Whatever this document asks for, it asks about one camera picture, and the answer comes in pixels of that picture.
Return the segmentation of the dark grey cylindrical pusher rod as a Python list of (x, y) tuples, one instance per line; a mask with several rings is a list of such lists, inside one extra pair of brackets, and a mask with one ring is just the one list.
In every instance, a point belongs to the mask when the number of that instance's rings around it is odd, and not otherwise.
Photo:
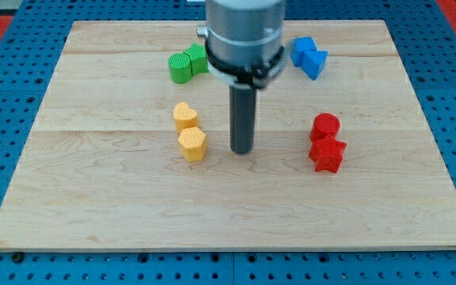
[(253, 149), (257, 91), (230, 87), (230, 148), (236, 154)]

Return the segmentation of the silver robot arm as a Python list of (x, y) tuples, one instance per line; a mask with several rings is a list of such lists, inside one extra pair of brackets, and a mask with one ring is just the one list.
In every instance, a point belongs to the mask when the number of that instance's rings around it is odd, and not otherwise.
[(229, 86), (230, 148), (253, 150), (257, 91), (283, 69), (284, 0), (206, 0), (203, 26), (209, 71)]

